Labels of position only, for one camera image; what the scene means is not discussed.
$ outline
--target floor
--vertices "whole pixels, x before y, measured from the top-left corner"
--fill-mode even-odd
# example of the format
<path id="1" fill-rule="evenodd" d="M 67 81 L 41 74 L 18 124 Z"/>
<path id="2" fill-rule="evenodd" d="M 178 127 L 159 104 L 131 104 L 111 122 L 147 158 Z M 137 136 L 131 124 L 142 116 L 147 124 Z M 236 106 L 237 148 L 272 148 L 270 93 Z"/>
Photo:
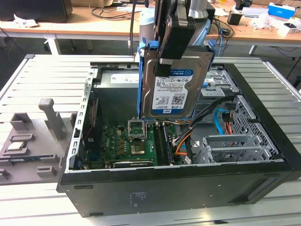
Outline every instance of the floor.
<path id="1" fill-rule="evenodd" d="M 44 39 L 30 39 L 30 38 L 13 38 L 17 45 L 26 54 L 49 54 L 44 50 Z M 18 67 L 25 54 L 17 48 L 16 45 L 12 45 L 13 42 L 6 38 L 7 46 L 0 48 L 0 89 L 5 85 L 7 80 L 13 74 Z M 77 50 L 73 52 L 71 50 L 72 44 L 70 40 L 59 40 L 62 54 L 79 54 L 79 55 L 127 55 L 127 41 L 102 41 L 93 40 L 93 50 L 89 52 L 87 50 L 87 43 L 85 40 L 75 40 Z M 235 46 L 229 45 L 224 51 L 224 57 L 250 57 L 248 52 L 251 46 Z M 260 57 L 263 61 L 270 61 L 275 68 L 282 73 L 285 77 L 289 74 L 291 68 L 301 56 L 301 48 L 293 50 L 294 48 L 282 48 L 289 51 L 280 50 L 282 53 L 296 57 L 295 61 L 292 61 L 291 57 L 284 56 L 274 47 L 258 47 L 254 57 Z M 301 61 L 297 64 L 294 71 L 289 77 L 289 81 L 294 83 L 297 75 L 301 75 Z"/>

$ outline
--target aluminum profile table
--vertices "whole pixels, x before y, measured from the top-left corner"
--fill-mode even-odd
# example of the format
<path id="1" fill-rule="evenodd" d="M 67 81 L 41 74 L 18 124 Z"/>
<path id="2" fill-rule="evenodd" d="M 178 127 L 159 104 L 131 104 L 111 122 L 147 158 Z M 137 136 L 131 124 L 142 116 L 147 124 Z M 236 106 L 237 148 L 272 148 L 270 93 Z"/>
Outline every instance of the aluminum profile table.
<path id="1" fill-rule="evenodd" d="M 42 97 L 54 99 L 55 111 L 69 117 L 77 111 L 90 62 L 133 61 L 127 56 L 51 56 L 25 59 L 0 92 L 0 144 L 8 137 L 13 113 L 28 112 L 45 119 L 38 108 Z M 234 63 L 260 100 L 301 152 L 301 95 L 268 62 L 259 58 L 217 57 Z M 231 226 L 299 225 L 301 180 L 282 184 L 257 204 L 123 216 L 82 218 L 56 183 L 0 186 L 0 224 L 98 226 L 199 226 L 228 222 Z"/>

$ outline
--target chip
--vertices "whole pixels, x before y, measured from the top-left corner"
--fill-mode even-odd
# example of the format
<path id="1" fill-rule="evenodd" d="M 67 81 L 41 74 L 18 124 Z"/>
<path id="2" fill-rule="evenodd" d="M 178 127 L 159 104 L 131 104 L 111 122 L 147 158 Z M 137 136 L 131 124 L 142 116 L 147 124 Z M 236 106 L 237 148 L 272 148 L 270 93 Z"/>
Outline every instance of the chip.
<path id="1" fill-rule="evenodd" d="M 131 142 L 131 155 L 145 154 L 145 142 Z"/>

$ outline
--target blue cable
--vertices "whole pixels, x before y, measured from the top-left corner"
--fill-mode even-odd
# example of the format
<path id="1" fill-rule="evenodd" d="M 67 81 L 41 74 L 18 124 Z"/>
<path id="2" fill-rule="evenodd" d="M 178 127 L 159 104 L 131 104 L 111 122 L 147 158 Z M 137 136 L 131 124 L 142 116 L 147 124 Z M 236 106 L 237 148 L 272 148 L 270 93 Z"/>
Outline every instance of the blue cable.
<path id="1" fill-rule="evenodd" d="M 215 122 L 216 128 L 217 128 L 217 130 L 219 131 L 219 133 L 220 133 L 221 135 L 224 135 L 224 132 L 222 131 L 222 128 L 221 128 L 221 126 L 220 126 L 220 123 L 218 122 L 218 119 L 217 119 L 217 114 L 218 114 L 218 112 L 228 113 L 229 111 L 224 110 L 224 109 L 221 109 L 221 108 L 218 108 L 218 109 L 216 109 L 215 112 L 214 112 L 214 122 Z"/>
<path id="2" fill-rule="evenodd" d="M 222 50 L 222 37 L 221 37 L 221 42 L 220 42 L 220 51 L 218 52 L 218 56 L 221 55 L 221 50 Z"/>

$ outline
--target green motherboard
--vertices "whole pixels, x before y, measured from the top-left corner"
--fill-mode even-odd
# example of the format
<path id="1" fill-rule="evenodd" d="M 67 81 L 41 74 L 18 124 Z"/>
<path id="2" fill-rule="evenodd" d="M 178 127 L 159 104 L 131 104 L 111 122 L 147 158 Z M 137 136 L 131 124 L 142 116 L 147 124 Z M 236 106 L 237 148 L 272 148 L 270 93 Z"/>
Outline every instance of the green motherboard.
<path id="1" fill-rule="evenodd" d="M 85 164 L 88 169 L 113 168 L 116 162 L 140 162 L 150 161 L 154 166 L 158 165 L 156 155 L 156 142 L 153 124 L 145 125 L 145 139 L 130 139 L 128 125 L 103 126 L 100 150 L 87 151 Z M 131 124 L 130 134 L 142 134 L 143 127 L 139 124 Z M 176 137 L 172 124 L 166 126 L 169 142 Z"/>

